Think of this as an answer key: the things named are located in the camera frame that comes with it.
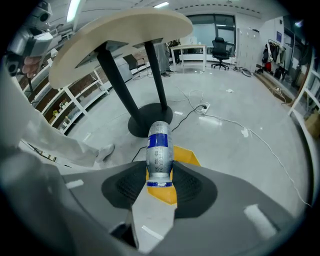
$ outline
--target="power plug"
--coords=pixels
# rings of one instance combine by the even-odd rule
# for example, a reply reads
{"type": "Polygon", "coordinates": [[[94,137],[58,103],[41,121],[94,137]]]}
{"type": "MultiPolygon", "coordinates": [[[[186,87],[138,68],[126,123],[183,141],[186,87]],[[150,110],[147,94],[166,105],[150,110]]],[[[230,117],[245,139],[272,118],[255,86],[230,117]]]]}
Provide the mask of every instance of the power plug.
{"type": "Polygon", "coordinates": [[[202,115],[205,115],[208,112],[208,109],[210,108],[210,104],[209,103],[200,103],[197,105],[198,106],[202,106],[202,108],[200,109],[200,112],[202,115]]]}

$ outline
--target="shoe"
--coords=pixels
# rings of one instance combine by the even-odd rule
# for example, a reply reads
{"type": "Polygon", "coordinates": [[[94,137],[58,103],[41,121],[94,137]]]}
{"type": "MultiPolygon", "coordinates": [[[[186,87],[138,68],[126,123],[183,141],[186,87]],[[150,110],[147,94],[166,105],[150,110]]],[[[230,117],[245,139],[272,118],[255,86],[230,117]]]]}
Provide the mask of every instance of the shoe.
{"type": "Polygon", "coordinates": [[[109,144],[108,146],[101,148],[97,157],[95,158],[95,161],[97,163],[102,163],[104,159],[115,150],[115,147],[115,144],[109,144]]]}
{"type": "Polygon", "coordinates": [[[169,78],[170,77],[170,75],[167,74],[166,72],[162,73],[161,76],[163,76],[164,78],[169,78]]]}

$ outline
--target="chair backrest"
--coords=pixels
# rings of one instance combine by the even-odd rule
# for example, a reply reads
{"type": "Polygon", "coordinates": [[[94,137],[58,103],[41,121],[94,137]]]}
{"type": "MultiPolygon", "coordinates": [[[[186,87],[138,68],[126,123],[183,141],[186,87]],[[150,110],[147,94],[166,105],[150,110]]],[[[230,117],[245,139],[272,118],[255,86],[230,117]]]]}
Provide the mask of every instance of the chair backrest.
{"type": "Polygon", "coordinates": [[[222,37],[216,37],[212,40],[213,54],[214,55],[226,55],[227,42],[222,37]]]}
{"type": "Polygon", "coordinates": [[[123,58],[129,64],[129,70],[133,70],[137,68],[138,61],[132,54],[125,56],[123,58]]]}

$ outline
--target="chair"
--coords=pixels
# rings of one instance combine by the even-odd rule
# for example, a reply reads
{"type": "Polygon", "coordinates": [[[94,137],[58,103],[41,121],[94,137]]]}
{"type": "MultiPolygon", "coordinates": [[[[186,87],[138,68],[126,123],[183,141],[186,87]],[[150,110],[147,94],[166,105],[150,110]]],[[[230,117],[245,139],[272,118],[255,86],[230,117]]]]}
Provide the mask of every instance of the chair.
{"type": "Polygon", "coordinates": [[[224,70],[229,69],[229,67],[226,65],[226,63],[223,63],[223,60],[228,60],[230,58],[230,52],[226,50],[227,48],[227,42],[222,37],[216,37],[212,41],[214,49],[212,50],[212,57],[219,60],[218,64],[211,64],[211,68],[215,68],[216,66],[219,66],[219,69],[221,67],[224,67],[224,70]]]}
{"type": "Polygon", "coordinates": [[[143,65],[145,65],[145,69],[147,69],[147,64],[146,64],[146,61],[144,58],[139,58],[139,59],[136,59],[132,54],[128,55],[128,56],[125,56],[123,57],[124,60],[129,64],[129,70],[134,70],[134,69],[137,69],[138,70],[138,73],[139,73],[139,76],[140,77],[140,72],[139,72],[139,68],[142,67],[143,65]],[[143,60],[143,63],[142,64],[138,64],[138,61],[139,60],[143,60]]]}

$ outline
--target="can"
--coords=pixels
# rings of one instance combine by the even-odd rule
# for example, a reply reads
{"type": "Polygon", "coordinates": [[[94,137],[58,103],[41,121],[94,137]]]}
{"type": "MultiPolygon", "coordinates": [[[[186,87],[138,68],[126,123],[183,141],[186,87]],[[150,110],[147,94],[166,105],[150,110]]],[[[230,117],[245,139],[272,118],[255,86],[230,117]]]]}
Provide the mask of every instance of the can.
{"type": "Polygon", "coordinates": [[[149,187],[171,187],[170,172],[174,163],[174,146],[169,124],[154,122],[149,130],[146,149],[146,166],[149,187]]]}

